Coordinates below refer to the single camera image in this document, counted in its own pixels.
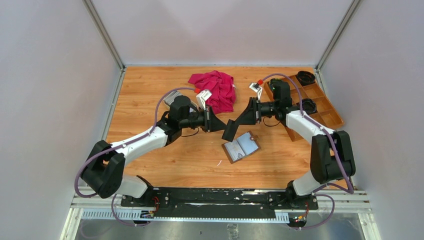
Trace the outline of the black credit card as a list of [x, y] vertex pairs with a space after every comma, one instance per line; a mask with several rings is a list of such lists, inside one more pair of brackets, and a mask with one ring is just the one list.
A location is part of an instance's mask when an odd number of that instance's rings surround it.
[[229, 119], [221, 136], [221, 139], [228, 142], [232, 142], [235, 138], [238, 127], [239, 124], [235, 120]]

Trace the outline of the brown leather card holder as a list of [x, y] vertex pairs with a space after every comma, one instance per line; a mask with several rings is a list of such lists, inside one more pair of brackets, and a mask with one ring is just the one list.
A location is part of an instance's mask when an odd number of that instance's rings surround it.
[[248, 131], [231, 142], [223, 143], [221, 147], [230, 164], [235, 164], [261, 149], [258, 139], [258, 135]]

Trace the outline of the white VIP credit card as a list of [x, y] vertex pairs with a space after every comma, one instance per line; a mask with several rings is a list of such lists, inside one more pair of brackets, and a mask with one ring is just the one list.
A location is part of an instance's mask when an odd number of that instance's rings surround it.
[[239, 161], [246, 155], [237, 141], [228, 142], [226, 148], [233, 162]]

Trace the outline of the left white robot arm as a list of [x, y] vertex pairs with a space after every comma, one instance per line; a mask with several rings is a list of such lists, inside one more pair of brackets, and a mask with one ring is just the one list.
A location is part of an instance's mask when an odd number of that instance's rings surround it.
[[142, 207], [149, 206], [153, 201], [152, 185], [141, 176], [125, 175], [125, 167], [144, 154], [175, 142], [185, 128], [199, 128], [210, 133], [225, 127], [211, 106], [197, 108], [187, 96], [179, 95], [148, 130], [114, 143], [98, 141], [76, 178], [91, 187], [92, 196], [105, 199], [125, 195], [133, 197]]

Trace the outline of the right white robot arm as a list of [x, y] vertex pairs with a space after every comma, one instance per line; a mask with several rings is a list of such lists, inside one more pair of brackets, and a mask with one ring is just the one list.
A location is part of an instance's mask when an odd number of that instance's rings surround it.
[[345, 180], [344, 188], [353, 194], [350, 177], [356, 173], [353, 149], [349, 134], [328, 128], [311, 118], [304, 110], [303, 102], [293, 104], [288, 82], [273, 78], [268, 82], [273, 101], [261, 102], [251, 97], [246, 109], [236, 120], [229, 120], [222, 139], [233, 141], [240, 125], [255, 125], [262, 117], [275, 117], [282, 125], [294, 130], [311, 146], [309, 171], [292, 180], [285, 189], [283, 204], [298, 209], [313, 193], [325, 186], [334, 185], [336, 180]]

